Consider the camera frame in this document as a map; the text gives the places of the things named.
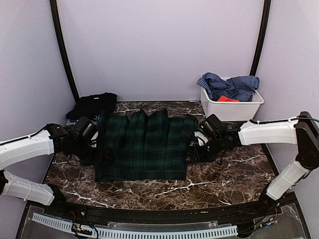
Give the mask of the dark green plaid garment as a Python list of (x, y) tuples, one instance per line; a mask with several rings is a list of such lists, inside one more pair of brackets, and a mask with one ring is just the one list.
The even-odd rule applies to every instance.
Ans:
[(197, 125), (195, 116), (169, 117), (166, 109), (130, 117), (101, 112), (97, 147), (112, 149), (112, 163), (95, 166), (95, 181), (184, 180)]

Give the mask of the black t-shirt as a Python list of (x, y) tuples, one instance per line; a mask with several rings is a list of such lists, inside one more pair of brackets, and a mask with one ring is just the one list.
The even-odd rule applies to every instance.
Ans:
[(117, 95), (113, 93), (105, 92), (99, 95), (81, 97), (76, 102), (75, 107), (66, 114), (66, 119), (78, 120), (85, 116), (90, 120), (94, 120), (101, 112), (112, 113), (116, 103)]

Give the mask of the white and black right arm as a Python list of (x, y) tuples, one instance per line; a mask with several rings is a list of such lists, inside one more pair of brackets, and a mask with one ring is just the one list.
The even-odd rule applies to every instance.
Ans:
[(264, 189), (254, 211), (265, 216), (274, 202), (319, 167), (319, 121), (308, 112), (287, 119), (221, 121), (211, 115), (192, 135), (190, 162), (215, 161), (217, 154), (255, 144), (286, 144), (298, 148), (296, 156)]

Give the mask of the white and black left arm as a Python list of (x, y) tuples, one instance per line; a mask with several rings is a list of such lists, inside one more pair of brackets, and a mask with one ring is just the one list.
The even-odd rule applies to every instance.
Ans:
[(62, 126), (49, 123), (39, 131), (0, 144), (0, 194), (50, 206), (59, 217), (70, 213), (61, 190), (52, 184), (40, 184), (10, 173), (11, 165), (44, 155), (63, 153), (77, 156), (83, 165), (98, 163), (97, 124), (85, 119)]

